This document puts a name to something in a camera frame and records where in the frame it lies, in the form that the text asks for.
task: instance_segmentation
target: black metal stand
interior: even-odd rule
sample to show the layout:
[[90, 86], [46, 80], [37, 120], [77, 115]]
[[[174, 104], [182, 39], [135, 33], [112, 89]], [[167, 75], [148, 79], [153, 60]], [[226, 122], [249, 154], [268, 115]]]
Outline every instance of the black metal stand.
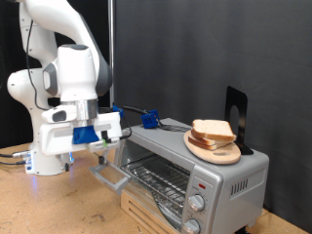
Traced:
[[246, 226], [245, 226], [245, 227], [242, 227], [241, 229], [239, 229], [238, 231], [236, 231], [235, 234], [251, 234], [251, 233], [246, 231]]
[[249, 149], [244, 144], [245, 138], [245, 128], [246, 128], [246, 116], [247, 116], [247, 96], [228, 86], [226, 92], [226, 103], [225, 103], [225, 121], [230, 123], [231, 116], [231, 108], [235, 105], [238, 108], [240, 119], [239, 119], [239, 127], [238, 127], [238, 135], [235, 143], [240, 148], [242, 155], [252, 155], [254, 152]]

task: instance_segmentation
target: stacked bread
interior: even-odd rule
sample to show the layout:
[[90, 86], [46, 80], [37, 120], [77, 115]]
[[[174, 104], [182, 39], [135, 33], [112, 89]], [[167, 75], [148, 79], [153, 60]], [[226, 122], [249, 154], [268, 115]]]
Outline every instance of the stacked bread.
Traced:
[[215, 150], [236, 139], [226, 121], [194, 120], [192, 127], [188, 141], [204, 149]]

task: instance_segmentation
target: round wooden board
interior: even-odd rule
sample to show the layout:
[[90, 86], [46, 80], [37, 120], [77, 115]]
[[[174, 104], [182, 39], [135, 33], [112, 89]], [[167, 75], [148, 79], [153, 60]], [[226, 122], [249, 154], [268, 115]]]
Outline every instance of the round wooden board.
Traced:
[[233, 142], [216, 150], [209, 150], [200, 148], [188, 142], [188, 136], [190, 135], [191, 131], [184, 134], [184, 143], [193, 154], [205, 161], [214, 164], [233, 164], [238, 162], [241, 158], [241, 151]]

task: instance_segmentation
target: blue clamp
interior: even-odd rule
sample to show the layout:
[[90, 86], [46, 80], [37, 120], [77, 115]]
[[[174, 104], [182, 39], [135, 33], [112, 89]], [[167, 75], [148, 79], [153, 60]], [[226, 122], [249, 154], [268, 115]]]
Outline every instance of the blue clamp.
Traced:
[[125, 113], [124, 110], [122, 108], [118, 108], [117, 105], [113, 105], [113, 111], [114, 112], [119, 112], [120, 118], [124, 118]]
[[74, 128], [72, 143], [91, 143], [98, 141], [98, 136], [96, 134], [94, 126], [87, 126], [81, 128]]
[[157, 120], [159, 119], [158, 112], [156, 109], [148, 111], [148, 114], [143, 114], [140, 119], [143, 122], [145, 129], [151, 129], [158, 126]]

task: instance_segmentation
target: black curtain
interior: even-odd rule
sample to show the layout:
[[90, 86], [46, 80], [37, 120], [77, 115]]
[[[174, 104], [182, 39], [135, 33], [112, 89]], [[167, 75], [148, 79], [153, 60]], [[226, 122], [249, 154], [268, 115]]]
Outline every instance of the black curtain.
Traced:
[[[97, 44], [109, 61], [108, 7], [107, 1], [69, 0], [69, 4], [86, 20]], [[73, 43], [57, 34], [58, 45]], [[30, 59], [30, 67], [41, 67], [36, 59]], [[22, 48], [19, 24], [19, 3], [0, 1], [0, 148], [32, 142], [32, 127], [26, 108], [14, 100], [7, 89], [11, 73], [26, 69], [26, 56]], [[58, 105], [59, 99], [49, 100]], [[98, 99], [99, 106], [109, 106], [109, 94]]]
[[116, 11], [116, 104], [191, 124], [224, 118], [227, 86], [246, 93], [246, 144], [270, 158], [264, 204], [312, 232], [312, 2], [116, 0]]

